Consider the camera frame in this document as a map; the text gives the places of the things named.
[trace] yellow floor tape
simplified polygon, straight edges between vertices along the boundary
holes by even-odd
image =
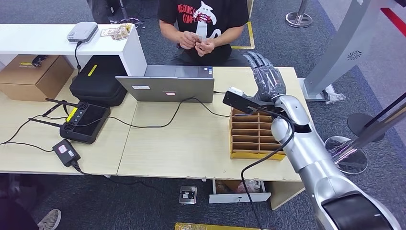
[[[175,230],[259,230],[259,229],[227,227],[207,224],[176,223]]]
[[[231,46],[231,48],[233,48],[233,49],[255,49],[254,34],[252,32],[251,22],[247,22],[247,27],[248,27],[248,34],[249,34],[249,42],[250,42],[251,46]]]

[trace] sneaker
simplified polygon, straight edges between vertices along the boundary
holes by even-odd
[[[38,223],[39,230],[55,230],[61,221],[61,210],[53,209]]]

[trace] cable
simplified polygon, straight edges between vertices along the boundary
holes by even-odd
[[[66,119],[67,118],[67,116],[63,116],[63,117],[48,117],[48,116],[45,116],[46,118],[48,118],[48,119],[51,119],[51,120],[60,120],[60,119]]]
[[[48,116],[45,116],[45,117],[47,117],[47,118],[49,118],[49,119],[54,119],[54,120],[64,118],[64,117],[52,118],[52,117],[48,117]],[[41,147],[38,147],[38,146],[32,145],[32,144],[21,143],[21,142],[11,142],[11,140],[13,140],[13,139],[15,138],[15,136],[18,134],[18,132],[21,130],[21,128],[24,127],[24,125],[26,125],[28,122],[30,122],[30,120],[24,122],[24,123],[17,129],[17,131],[14,133],[14,135],[13,135],[10,139],[8,139],[7,141],[5,141],[5,142],[3,142],[3,143],[0,143],[0,145],[6,145],[6,144],[27,145],[27,146],[31,146],[31,147],[37,148],[37,149],[39,149],[39,150],[41,150],[41,151],[44,151],[44,152],[53,152],[53,150],[45,150],[45,149],[43,149],[43,148],[41,148]]]
[[[294,136],[294,123],[293,123],[289,118],[287,118],[287,117],[285,117],[285,116],[282,116],[282,115],[280,115],[280,114],[277,114],[277,113],[274,113],[274,112],[271,112],[271,111],[268,111],[268,110],[264,110],[264,109],[258,109],[258,110],[260,110],[260,111],[262,111],[262,112],[264,112],[264,113],[267,113],[267,114],[269,114],[269,115],[271,115],[271,116],[282,118],[283,120],[285,120],[285,121],[290,125],[290,127],[291,127],[291,129],[292,129],[292,133],[290,134],[289,138],[288,138],[279,148],[277,148],[277,149],[276,149],[275,151],[273,151],[272,153],[268,154],[266,157],[260,159],[259,161],[256,161],[256,162],[250,164],[249,166],[245,167],[245,168],[241,171],[242,184],[244,185],[245,192],[247,193],[248,198],[249,198],[249,202],[251,203],[252,211],[254,212],[255,219],[257,220],[257,223],[258,223],[258,225],[259,225],[259,229],[263,230],[262,224],[261,224],[261,222],[260,222],[260,220],[259,220],[259,217],[258,217],[258,215],[257,215],[257,212],[256,212],[256,210],[255,210],[254,203],[252,202],[251,195],[249,194],[247,185],[245,184],[244,172],[245,172],[247,169],[249,169],[249,168],[251,168],[251,167],[253,167],[253,166],[257,165],[257,164],[266,161],[267,159],[269,159],[270,157],[272,157],[273,155],[275,155],[277,152],[281,151],[281,150],[292,140],[292,138],[293,138],[293,136]]]
[[[144,1],[141,0],[141,7],[140,7],[139,12],[137,13],[136,18],[140,17],[140,18],[142,18],[142,19],[148,20],[148,19],[151,19],[151,18],[153,18],[153,17],[155,17],[155,16],[157,15],[157,14],[153,14],[152,16],[149,16],[149,17],[144,17],[144,16],[142,16],[142,15],[141,15],[141,12],[142,12],[143,7],[144,7]]]
[[[80,70],[82,69],[82,66],[79,65],[78,56],[76,55],[76,52],[81,44],[82,44],[82,42],[78,41],[78,43],[76,44],[76,48],[75,48],[75,59],[76,59],[76,64],[77,64],[77,68],[78,68],[78,75],[80,73]]]
[[[93,174],[89,174],[89,173],[83,172],[82,169],[80,169],[79,163],[78,163],[77,161],[72,161],[71,164],[72,164],[72,167],[73,167],[74,169],[76,169],[76,171],[78,171],[79,173],[81,173],[81,174],[83,174],[83,175],[85,175],[85,176],[101,176],[101,175],[93,175]],[[117,182],[117,181],[113,180],[112,178],[108,178],[108,177],[105,177],[105,176],[102,176],[102,177],[106,178],[107,180],[109,180],[110,182],[113,182],[113,183],[115,183],[115,184],[122,184],[122,185],[142,184],[142,185],[145,186],[145,187],[153,188],[153,189],[155,189],[155,190],[157,190],[158,192],[160,192],[160,193],[163,194],[163,192],[162,192],[161,190],[155,188],[154,186],[147,185],[147,184],[145,184],[145,183],[142,182],[142,181],[135,181],[135,182],[131,182],[131,183],[125,183],[125,182]]]
[[[27,143],[21,143],[21,142],[6,142],[6,143],[1,143],[0,145],[5,145],[5,144],[27,145],[27,146],[31,146],[31,147],[37,148],[37,149],[39,149],[39,150],[41,150],[41,151],[44,151],[44,152],[53,152],[53,151],[54,151],[54,150],[45,150],[45,149],[43,149],[43,148],[41,148],[41,147],[38,147],[38,146],[36,146],[36,145],[27,144]]]
[[[168,126],[168,125],[170,125],[170,124],[172,123],[173,119],[175,118],[176,114],[177,114],[178,111],[179,111],[180,105],[181,105],[182,103],[188,101],[188,100],[197,100],[197,101],[198,101],[200,104],[202,104],[210,113],[212,113],[212,114],[214,114],[214,115],[216,115],[216,116],[230,117],[230,115],[221,115],[221,114],[216,114],[216,113],[214,113],[214,112],[211,111],[209,108],[207,108],[207,106],[206,106],[205,104],[203,104],[202,101],[200,101],[199,99],[197,99],[197,98],[195,98],[195,97],[191,97],[191,98],[188,98],[188,99],[185,99],[185,100],[181,101],[181,102],[179,103],[178,108],[176,109],[175,113],[173,114],[172,118],[170,119],[170,121],[169,121],[168,123],[166,123],[165,125],[162,125],[162,126],[134,126],[134,125],[132,125],[132,124],[126,123],[126,122],[124,122],[124,121],[122,121],[122,120],[120,120],[120,119],[118,119],[118,118],[116,118],[116,117],[113,117],[113,116],[108,116],[108,118],[115,119],[115,120],[117,120],[117,121],[119,121],[119,122],[121,122],[121,123],[123,123],[123,124],[125,124],[125,125],[128,125],[128,126],[130,126],[130,127],[134,127],[134,128],[164,128],[164,127],[166,127],[166,126]],[[103,119],[104,119],[104,118],[99,118],[99,119],[94,120],[94,121],[92,121],[92,122],[90,122],[90,123],[88,123],[88,124],[85,124],[85,125],[74,125],[74,124],[71,124],[71,125],[72,125],[72,126],[75,126],[75,127],[86,127],[86,126],[92,125],[92,124],[94,124],[94,123],[96,123],[96,122],[99,122],[99,121],[101,121],[101,120],[103,120]]]

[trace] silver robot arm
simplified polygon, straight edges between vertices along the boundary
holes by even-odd
[[[322,230],[399,230],[391,212],[347,179],[333,163],[300,101],[286,95],[279,71],[261,55],[246,56],[258,85],[254,97],[230,88],[223,100],[245,113],[267,109],[283,113],[294,123],[292,140],[283,148],[310,196],[317,224]],[[276,117],[271,127],[275,139],[284,144],[292,133],[290,124]]]

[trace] black t-shirt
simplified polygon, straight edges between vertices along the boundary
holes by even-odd
[[[160,0],[158,17],[164,22],[178,22],[179,30],[216,38],[232,27],[248,22],[247,0]],[[186,50],[202,65],[213,66],[226,61],[231,54],[230,44],[216,47],[200,57],[196,49]]]

